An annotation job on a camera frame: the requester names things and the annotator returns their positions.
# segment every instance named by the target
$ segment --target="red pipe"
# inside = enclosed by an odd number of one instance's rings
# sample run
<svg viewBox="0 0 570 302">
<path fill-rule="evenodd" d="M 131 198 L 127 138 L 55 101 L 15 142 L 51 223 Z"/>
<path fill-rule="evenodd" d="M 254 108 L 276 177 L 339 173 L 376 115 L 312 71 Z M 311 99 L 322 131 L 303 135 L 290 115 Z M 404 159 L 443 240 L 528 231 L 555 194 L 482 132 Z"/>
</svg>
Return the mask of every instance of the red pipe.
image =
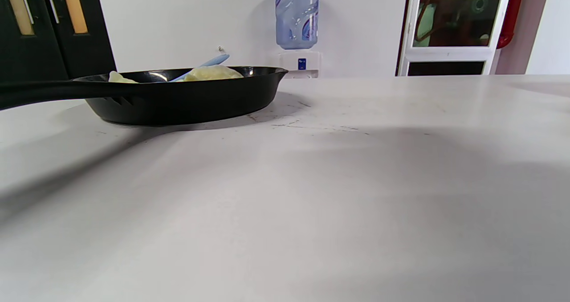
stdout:
<svg viewBox="0 0 570 302">
<path fill-rule="evenodd" d="M 513 36 L 515 36 L 515 26 L 517 25 L 517 17 L 519 16 L 522 1 L 523 0 L 509 0 L 509 6 L 505 13 L 505 21 L 503 21 L 503 29 L 501 30 L 501 36 L 499 36 L 497 49 L 504 48 L 511 42 L 511 40 L 513 40 Z"/>
</svg>

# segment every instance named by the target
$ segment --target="white door frame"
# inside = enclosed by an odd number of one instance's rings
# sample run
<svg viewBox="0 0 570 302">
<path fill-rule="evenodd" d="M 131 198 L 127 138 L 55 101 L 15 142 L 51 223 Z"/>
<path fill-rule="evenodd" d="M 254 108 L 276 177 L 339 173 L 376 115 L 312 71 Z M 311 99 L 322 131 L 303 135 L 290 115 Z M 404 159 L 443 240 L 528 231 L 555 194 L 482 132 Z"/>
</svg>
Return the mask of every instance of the white door frame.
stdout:
<svg viewBox="0 0 570 302">
<path fill-rule="evenodd" d="M 489 46 L 414 47 L 415 22 L 419 15 L 419 0 L 409 0 L 406 22 L 404 23 L 405 29 L 403 30 L 402 54 L 399 60 L 398 76 L 407 76 L 410 62 L 430 61 L 482 61 L 484 62 L 483 75 L 489 75 L 508 5 L 509 0 L 499 0 L 497 17 L 493 23 L 493 29 L 489 38 Z"/>
</svg>

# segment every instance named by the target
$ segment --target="dumpling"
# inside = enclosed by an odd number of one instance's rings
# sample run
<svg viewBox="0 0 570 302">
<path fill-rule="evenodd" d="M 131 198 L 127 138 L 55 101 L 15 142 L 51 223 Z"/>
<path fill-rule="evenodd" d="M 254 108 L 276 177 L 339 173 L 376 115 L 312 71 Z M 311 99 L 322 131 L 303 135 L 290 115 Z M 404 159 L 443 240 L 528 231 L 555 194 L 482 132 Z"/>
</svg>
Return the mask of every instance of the dumpling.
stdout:
<svg viewBox="0 0 570 302">
<path fill-rule="evenodd" d="M 109 73 L 109 83 L 125 83 L 125 84 L 137 84 L 132 79 L 124 78 L 121 74 L 117 73 L 116 71 L 112 71 Z"/>
<path fill-rule="evenodd" d="M 237 71 L 222 65 L 194 68 L 184 81 L 214 81 L 216 79 L 244 78 Z"/>
</svg>

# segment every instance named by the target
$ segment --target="white wall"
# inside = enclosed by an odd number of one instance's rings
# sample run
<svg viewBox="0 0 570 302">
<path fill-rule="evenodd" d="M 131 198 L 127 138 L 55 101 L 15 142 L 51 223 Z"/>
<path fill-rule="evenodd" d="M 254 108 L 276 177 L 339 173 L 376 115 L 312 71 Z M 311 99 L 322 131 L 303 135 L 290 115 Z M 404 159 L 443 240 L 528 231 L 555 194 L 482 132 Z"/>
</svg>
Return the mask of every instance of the white wall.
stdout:
<svg viewBox="0 0 570 302">
<path fill-rule="evenodd" d="M 274 0 L 100 0 L 119 71 L 274 65 Z M 393 76 L 405 0 L 320 0 L 322 77 Z"/>
<path fill-rule="evenodd" d="M 515 36 L 505 48 L 498 50 L 495 74 L 525 74 L 546 0 L 523 0 L 517 18 Z"/>
<path fill-rule="evenodd" d="M 546 0 L 527 74 L 570 74 L 570 0 Z"/>
</svg>

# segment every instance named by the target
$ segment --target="door handle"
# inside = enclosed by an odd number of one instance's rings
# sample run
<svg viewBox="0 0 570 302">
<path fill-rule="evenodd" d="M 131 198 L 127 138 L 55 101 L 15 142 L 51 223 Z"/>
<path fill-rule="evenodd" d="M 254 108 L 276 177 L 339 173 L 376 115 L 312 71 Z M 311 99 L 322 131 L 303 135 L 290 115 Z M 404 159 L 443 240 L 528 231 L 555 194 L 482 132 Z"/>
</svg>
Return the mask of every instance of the door handle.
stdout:
<svg viewBox="0 0 570 302">
<path fill-rule="evenodd" d="M 59 24 L 59 16 L 57 15 L 57 9 L 55 9 L 53 0 L 49 0 L 49 5 L 51 6 L 51 11 L 53 12 L 53 19 L 55 19 L 55 23 Z"/>
</svg>

